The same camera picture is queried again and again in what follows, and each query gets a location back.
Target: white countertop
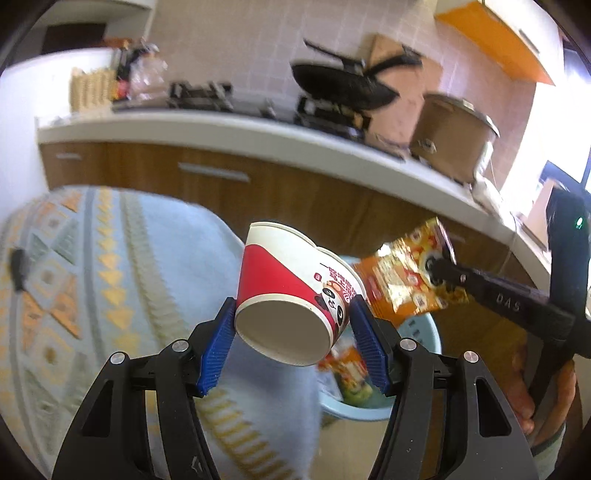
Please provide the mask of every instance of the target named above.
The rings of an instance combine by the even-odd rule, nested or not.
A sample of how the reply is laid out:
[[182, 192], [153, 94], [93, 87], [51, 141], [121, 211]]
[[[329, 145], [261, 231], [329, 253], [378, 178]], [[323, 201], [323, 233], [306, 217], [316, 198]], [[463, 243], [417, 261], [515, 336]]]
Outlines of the white countertop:
[[402, 163], [386, 153], [322, 132], [215, 112], [102, 112], [41, 126], [37, 141], [178, 145], [256, 157], [337, 177], [484, 233], [511, 248], [538, 288], [547, 290], [550, 284], [548, 261], [529, 237], [515, 232], [512, 217], [505, 222], [495, 219], [474, 202], [470, 191], [419, 162]]

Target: cup rim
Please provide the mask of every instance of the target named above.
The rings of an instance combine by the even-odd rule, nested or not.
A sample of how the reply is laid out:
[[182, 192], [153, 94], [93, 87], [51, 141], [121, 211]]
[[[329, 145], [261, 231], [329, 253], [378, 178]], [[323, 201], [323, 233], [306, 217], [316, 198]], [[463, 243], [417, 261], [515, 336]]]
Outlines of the cup rim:
[[249, 228], [252, 228], [254, 226], [268, 226], [271, 228], [275, 227], [275, 228], [279, 228], [281, 230], [285, 230], [286, 232], [293, 233], [294, 235], [297, 235], [298, 237], [300, 237], [302, 240], [306, 241], [308, 244], [310, 244], [314, 248], [318, 248], [316, 246], [316, 244], [311, 239], [306, 237], [302, 232], [300, 232], [290, 226], [283, 225], [281, 223], [275, 223], [275, 222], [254, 222], [254, 223], [251, 223]]
[[[310, 314], [314, 315], [319, 321], [321, 321], [322, 324], [326, 328], [326, 333], [328, 335], [328, 339], [329, 339], [329, 343], [330, 343], [328, 350], [325, 353], [323, 353], [321, 357], [315, 359], [313, 362], [308, 362], [308, 361], [306, 361], [306, 362], [299, 361], [298, 362], [298, 361], [293, 360], [293, 358], [290, 358], [288, 355], [282, 355], [281, 352], [275, 351], [272, 348], [265, 347], [265, 346], [259, 344], [258, 342], [254, 341], [251, 337], [246, 335], [244, 332], [244, 328], [242, 328], [240, 325], [240, 321], [239, 321], [240, 313], [249, 306], [253, 306], [257, 303], [263, 303], [266, 301], [280, 301], [280, 302], [286, 302], [286, 303], [291, 303], [291, 304], [297, 304], [297, 305], [305, 308], [307, 311], [309, 311]], [[240, 338], [248, 346], [255, 349], [261, 355], [265, 355], [266, 357], [269, 357], [277, 362], [281, 362], [281, 363], [284, 363], [287, 365], [295, 365], [297, 367], [308, 367], [310, 365], [317, 364], [319, 361], [321, 361], [328, 354], [328, 351], [330, 351], [330, 348], [332, 348], [332, 346], [335, 343], [332, 327], [328, 323], [327, 319], [318, 311], [318, 308], [315, 305], [308, 302], [307, 300], [304, 300], [304, 299], [301, 299], [295, 295], [289, 295], [286, 293], [266, 293], [266, 294], [256, 295], [254, 297], [246, 299], [236, 309], [234, 328], [236, 329], [236, 333], [240, 336]]]

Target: blue gripper pad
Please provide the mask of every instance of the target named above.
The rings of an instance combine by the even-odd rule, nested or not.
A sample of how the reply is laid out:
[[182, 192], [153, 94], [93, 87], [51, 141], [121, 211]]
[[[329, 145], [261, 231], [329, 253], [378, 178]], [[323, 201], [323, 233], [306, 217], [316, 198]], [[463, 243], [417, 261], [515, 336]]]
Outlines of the blue gripper pad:
[[222, 307], [220, 314], [222, 318], [216, 318], [216, 320], [219, 320], [219, 324], [201, 357], [201, 375], [197, 382], [197, 391], [203, 396], [207, 395], [217, 385], [226, 357], [232, 346], [232, 341], [236, 335], [234, 329], [236, 303], [234, 302], [232, 307], [225, 310]]
[[349, 321], [355, 334], [357, 347], [365, 361], [372, 383], [385, 394], [392, 385], [388, 376], [388, 357], [372, 329], [368, 315], [373, 320], [373, 315], [363, 297], [360, 295], [354, 297], [349, 306]]

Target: red and white paper cup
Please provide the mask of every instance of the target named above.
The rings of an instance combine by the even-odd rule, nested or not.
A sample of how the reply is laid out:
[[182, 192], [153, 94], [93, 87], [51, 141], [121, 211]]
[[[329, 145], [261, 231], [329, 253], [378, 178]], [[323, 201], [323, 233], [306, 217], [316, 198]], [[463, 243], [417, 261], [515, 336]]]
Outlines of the red and white paper cup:
[[334, 253], [279, 223], [251, 224], [242, 260], [236, 331], [265, 356], [290, 365], [322, 360], [349, 322], [363, 282]]

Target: stove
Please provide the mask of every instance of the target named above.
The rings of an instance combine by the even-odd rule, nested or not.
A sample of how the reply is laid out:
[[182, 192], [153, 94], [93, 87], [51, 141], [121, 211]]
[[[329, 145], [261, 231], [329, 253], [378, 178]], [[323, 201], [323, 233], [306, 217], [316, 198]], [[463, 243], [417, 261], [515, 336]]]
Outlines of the stove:
[[399, 148], [394, 148], [389, 143], [368, 134], [371, 117], [343, 105], [314, 100], [306, 96], [301, 96], [297, 107], [292, 109], [276, 105], [268, 98], [240, 98], [234, 94], [231, 83], [209, 82], [193, 87], [187, 82], [174, 82], [170, 86], [167, 98], [124, 102], [113, 106], [115, 112], [138, 109], [200, 110], [264, 118], [299, 125], [367, 145], [390, 153], [397, 160], [404, 158]]

